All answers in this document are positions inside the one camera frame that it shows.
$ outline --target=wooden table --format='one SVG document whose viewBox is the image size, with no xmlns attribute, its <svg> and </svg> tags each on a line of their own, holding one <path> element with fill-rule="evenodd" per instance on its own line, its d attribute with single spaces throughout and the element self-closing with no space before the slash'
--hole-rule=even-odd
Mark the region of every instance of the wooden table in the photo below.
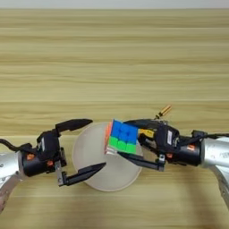
<svg viewBox="0 0 229 229">
<path fill-rule="evenodd" d="M 229 11 L 0 11 L 0 134 L 34 142 L 71 118 L 166 118 L 182 134 L 228 131 Z M 62 137 L 72 168 L 72 144 Z M 118 192 L 55 174 L 21 183 L 0 228 L 228 228 L 214 175 L 169 165 L 143 169 Z"/>
</svg>

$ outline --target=round plate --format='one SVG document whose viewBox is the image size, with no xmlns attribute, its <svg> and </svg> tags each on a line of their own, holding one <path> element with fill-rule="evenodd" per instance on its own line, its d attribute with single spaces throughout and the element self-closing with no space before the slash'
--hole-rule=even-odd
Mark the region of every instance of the round plate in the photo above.
<svg viewBox="0 0 229 229">
<path fill-rule="evenodd" d="M 118 154 L 105 154 L 107 125 L 93 124 L 81 133 L 73 147 L 72 161 L 76 170 L 106 162 L 106 166 L 85 183 L 100 191 L 119 191 L 137 179 L 141 168 Z M 142 155 L 139 143 L 136 154 Z"/>
</svg>

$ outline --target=orange label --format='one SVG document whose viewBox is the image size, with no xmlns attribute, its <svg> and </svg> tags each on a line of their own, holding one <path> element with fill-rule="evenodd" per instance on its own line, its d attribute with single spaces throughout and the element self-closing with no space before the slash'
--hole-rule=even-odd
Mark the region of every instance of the orange label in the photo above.
<svg viewBox="0 0 229 229">
<path fill-rule="evenodd" d="M 189 146 L 187 147 L 187 149 L 189 149 L 189 150 L 191 150 L 191 151 L 194 151 L 194 150 L 195 150 L 195 146 L 189 145 Z"/>
</svg>

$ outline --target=metallic arm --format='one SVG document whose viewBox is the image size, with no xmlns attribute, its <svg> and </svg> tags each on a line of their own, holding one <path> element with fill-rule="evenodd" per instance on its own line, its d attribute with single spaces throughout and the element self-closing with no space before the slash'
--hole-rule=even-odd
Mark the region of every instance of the metallic arm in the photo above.
<svg viewBox="0 0 229 229">
<path fill-rule="evenodd" d="M 82 168 L 77 174 L 68 176 L 62 168 L 67 166 L 64 148 L 60 146 L 59 138 L 62 131 L 74 131 L 90 124 L 88 119 L 70 120 L 59 123 L 51 131 L 44 131 L 37 139 L 38 145 L 33 148 L 29 143 L 15 147 L 7 140 L 0 140 L 13 153 L 0 154 L 0 213 L 13 188 L 27 177 L 43 173 L 56 172 L 59 186 L 73 185 L 89 179 L 100 171 L 106 163 L 90 165 Z"/>
</svg>

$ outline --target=silver cylinder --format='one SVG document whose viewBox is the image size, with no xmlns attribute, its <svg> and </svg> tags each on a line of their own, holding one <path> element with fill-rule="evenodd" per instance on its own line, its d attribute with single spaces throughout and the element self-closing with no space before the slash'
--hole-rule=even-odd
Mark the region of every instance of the silver cylinder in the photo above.
<svg viewBox="0 0 229 229">
<path fill-rule="evenodd" d="M 203 167 L 220 165 L 229 167 L 229 142 L 224 139 L 205 139 L 201 147 L 201 164 Z"/>
</svg>

